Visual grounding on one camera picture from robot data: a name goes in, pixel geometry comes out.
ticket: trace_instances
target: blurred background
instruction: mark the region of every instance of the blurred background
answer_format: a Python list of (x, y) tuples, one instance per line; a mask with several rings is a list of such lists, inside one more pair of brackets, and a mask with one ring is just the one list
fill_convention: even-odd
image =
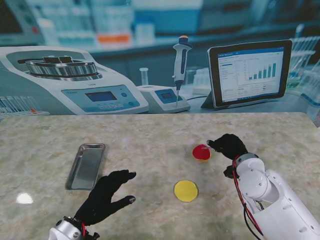
[[(8, 0), (0, 0), (0, 46), (85, 50), (136, 86), (173, 87), (173, 45), (179, 36), (187, 35), (193, 45), (185, 78), (185, 85), (192, 85), (190, 96), (206, 96), (211, 90), (209, 48), (291, 39), (286, 91), (302, 96), (312, 109), (312, 113), (304, 112), (320, 121), (316, 119), (320, 109), (320, 0), (9, 1), (16, 2), (19, 10), (14, 12), (21, 14), (13, 15)], [(27, 8), (32, 17), (24, 15)], [(22, 31), (16, 19), (33, 26), (33, 33), (41, 37), (5, 41), (5, 34)]]
[[(173, 86), (180, 35), (187, 66), (208, 67), (210, 47), (320, 35), (320, 0), (27, 0), (45, 45), (83, 49), (141, 85)], [(303, 24), (296, 33), (296, 27)], [(309, 63), (319, 59), (319, 44)]]

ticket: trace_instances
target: red cable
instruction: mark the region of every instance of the red cable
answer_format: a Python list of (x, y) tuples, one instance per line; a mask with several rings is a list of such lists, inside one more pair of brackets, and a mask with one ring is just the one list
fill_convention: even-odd
[[(240, 191), (239, 183), (238, 183), (237, 176), (236, 176), (236, 160), (237, 160), (238, 157), (240, 157), (240, 156), (236, 156), (235, 159), (233, 160), (233, 163), (232, 163), (232, 167), (233, 167), (232, 173), (233, 173), (233, 180), (234, 180), (234, 185), (235, 185), (236, 191), (237, 191), (237, 193), (238, 193), (238, 195), (239, 195), (239, 198), (240, 198), (240, 201), (241, 201), (242, 205), (244, 206), (246, 202), (244, 201), (244, 198), (243, 198), (242, 193), (241, 193), (241, 191)], [(260, 233), (262, 233), (261, 230), (260, 230), (260, 227), (258, 226), (258, 224), (257, 224), (257, 222), (256, 222), (256, 220), (255, 220), (255, 218), (254, 218), (254, 216), (251, 214), (251, 212), (249, 211), (249, 209), (248, 209), (247, 206), (245, 206), (245, 210), (246, 210), (247, 213), (249, 214), (249, 217), (251, 218), (251, 220), (252, 220), (253, 224), (255, 225), (255, 227), (258, 229), (258, 231), (259, 231)]]
[(85, 224), (82, 222), (81, 223), (81, 225), (82, 225), (82, 236), (86, 236), (86, 226), (85, 226)]

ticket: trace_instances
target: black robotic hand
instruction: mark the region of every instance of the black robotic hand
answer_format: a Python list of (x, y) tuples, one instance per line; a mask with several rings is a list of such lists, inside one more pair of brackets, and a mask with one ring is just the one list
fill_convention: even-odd
[(126, 196), (119, 201), (111, 202), (115, 192), (137, 174), (129, 170), (113, 171), (103, 176), (94, 186), (86, 201), (76, 212), (74, 218), (86, 226), (97, 224), (118, 210), (132, 204), (136, 198)]
[[(231, 160), (235, 160), (237, 157), (248, 153), (244, 143), (234, 134), (224, 134), (215, 141), (206, 141), (206, 144), (216, 152), (222, 153), (225, 157)], [(234, 178), (232, 165), (228, 166), (223, 173), (227, 178)]]

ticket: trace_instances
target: yellow petri dish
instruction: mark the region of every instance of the yellow petri dish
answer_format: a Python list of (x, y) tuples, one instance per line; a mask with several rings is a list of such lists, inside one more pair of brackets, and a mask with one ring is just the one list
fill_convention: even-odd
[(180, 201), (189, 203), (198, 196), (198, 188), (194, 182), (182, 180), (175, 184), (174, 194)]

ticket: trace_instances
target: metal tray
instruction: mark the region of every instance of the metal tray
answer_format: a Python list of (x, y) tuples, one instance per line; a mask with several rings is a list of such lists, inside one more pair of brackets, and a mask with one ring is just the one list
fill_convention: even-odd
[(106, 146), (103, 143), (84, 143), (79, 147), (65, 183), (70, 191), (90, 191), (96, 185)]

